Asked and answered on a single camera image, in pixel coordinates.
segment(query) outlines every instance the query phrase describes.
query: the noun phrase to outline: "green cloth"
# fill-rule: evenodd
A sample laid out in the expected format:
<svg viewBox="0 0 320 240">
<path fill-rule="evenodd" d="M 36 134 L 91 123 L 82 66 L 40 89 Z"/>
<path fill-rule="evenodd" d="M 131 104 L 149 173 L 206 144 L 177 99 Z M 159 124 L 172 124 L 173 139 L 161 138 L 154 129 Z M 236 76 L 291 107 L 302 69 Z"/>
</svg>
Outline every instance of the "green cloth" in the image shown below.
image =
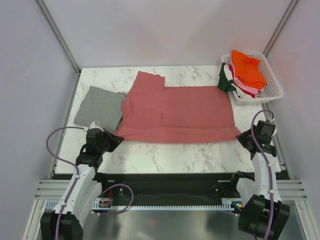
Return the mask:
<svg viewBox="0 0 320 240">
<path fill-rule="evenodd" d="M 224 92 L 230 92 L 230 91 L 236 91 L 236 88 L 234 86 L 235 81 L 234 80 L 228 80 L 225 74 L 225 65 L 226 63 L 222 63 L 220 73 L 219 73 L 219 82 L 218 82 L 218 89 L 224 91 Z"/>
</svg>

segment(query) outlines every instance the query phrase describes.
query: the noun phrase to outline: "clothing stack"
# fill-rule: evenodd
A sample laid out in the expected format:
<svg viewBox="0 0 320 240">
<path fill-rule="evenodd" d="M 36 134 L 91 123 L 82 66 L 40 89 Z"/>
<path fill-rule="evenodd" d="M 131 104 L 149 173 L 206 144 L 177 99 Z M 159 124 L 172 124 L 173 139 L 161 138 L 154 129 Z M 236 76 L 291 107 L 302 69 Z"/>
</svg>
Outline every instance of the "clothing stack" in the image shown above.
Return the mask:
<svg viewBox="0 0 320 240">
<path fill-rule="evenodd" d="M 233 50 L 230 63 L 221 66 L 218 88 L 224 92 L 235 91 L 241 99 L 255 99 L 267 85 L 259 71 L 259 63 L 259 59 Z"/>
</svg>

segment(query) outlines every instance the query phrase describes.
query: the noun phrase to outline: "metal floor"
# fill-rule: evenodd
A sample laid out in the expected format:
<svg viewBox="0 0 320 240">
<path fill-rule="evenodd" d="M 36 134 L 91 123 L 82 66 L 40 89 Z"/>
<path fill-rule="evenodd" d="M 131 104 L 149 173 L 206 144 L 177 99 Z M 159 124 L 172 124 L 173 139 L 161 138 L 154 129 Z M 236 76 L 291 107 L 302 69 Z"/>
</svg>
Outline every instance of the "metal floor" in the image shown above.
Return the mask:
<svg viewBox="0 0 320 240">
<path fill-rule="evenodd" d="M 306 240 L 297 208 L 279 240 Z M 253 240 L 238 230 L 238 217 L 221 211 L 131 210 L 119 215 L 90 214 L 84 240 Z"/>
</svg>

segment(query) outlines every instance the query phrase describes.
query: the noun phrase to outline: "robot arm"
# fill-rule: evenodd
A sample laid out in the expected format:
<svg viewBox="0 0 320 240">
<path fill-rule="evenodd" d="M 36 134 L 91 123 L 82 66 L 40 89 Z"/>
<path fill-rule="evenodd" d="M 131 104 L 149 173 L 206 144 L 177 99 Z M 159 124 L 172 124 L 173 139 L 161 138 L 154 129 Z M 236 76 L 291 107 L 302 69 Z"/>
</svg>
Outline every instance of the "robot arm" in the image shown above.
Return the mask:
<svg viewBox="0 0 320 240">
<path fill-rule="evenodd" d="M 75 164 L 79 175 L 74 173 L 59 203 L 51 212 L 43 213 L 40 219 L 43 240 L 53 240 L 56 235 L 58 216 L 63 207 L 59 220 L 59 239 L 83 239 L 83 226 L 92 208 L 92 203 L 102 192 L 104 177 L 97 173 L 103 161 L 105 152 L 113 152 L 123 141 L 106 130 L 92 124 L 86 134 L 86 144 L 81 148 Z"/>
<path fill-rule="evenodd" d="M 252 159 L 254 168 L 254 181 L 248 178 L 240 178 L 236 185 L 236 189 L 240 193 L 243 206 L 247 204 L 247 202 L 253 195 L 264 196 L 266 200 L 270 201 L 269 189 L 273 189 L 274 191 L 273 201 L 275 203 L 282 202 L 276 181 L 275 164 L 277 162 L 277 159 L 268 153 L 266 154 L 266 156 L 271 165 L 273 186 L 270 186 L 269 172 L 266 166 L 266 161 L 263 155 L 260 152 L 257 152 Z"/>
<path fill-rule="evenodd" d="M 282 204 L 277 187 L 275 171 L 277 153 L 276 148 L 270 145 L 274 131 L 275 126 L 272 123 L 261 120 L 254 129 L 254 135 L 269 161 L 273 186 L 270 186 L 268 166 L 253 141 L 251 130 L 237 137 L 242 146 L 251 152 L 251 160 L 254 167 L 254 180 L 241 177 L 236 184 L 236 190 L 239 192 L 244 206 L 239 217 L 238 227 L 240 231 L 264 238 L 271 214 L 271 189 L 273 190 L 274 210 L 268 240 L 277 240 L 279 238 L 290 215 L 290 208 Z"/>
</svg>

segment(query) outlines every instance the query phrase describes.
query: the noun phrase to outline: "pink towel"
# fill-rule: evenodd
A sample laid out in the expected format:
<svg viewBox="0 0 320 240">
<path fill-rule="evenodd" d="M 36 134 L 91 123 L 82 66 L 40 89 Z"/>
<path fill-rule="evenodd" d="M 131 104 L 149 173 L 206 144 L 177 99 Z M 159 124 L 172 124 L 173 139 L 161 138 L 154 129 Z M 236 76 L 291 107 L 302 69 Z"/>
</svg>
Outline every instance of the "pink towel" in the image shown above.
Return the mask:
<svg viewBox="0 0 320 240">
<path fill-rule="evenodd" d="M 122 104 L 117 136 L 152 143 L 210 143 L 236 139 L 227 93 L 216 86 L 165 87 L 165 78 L 139 71 Z"/>
</svg>

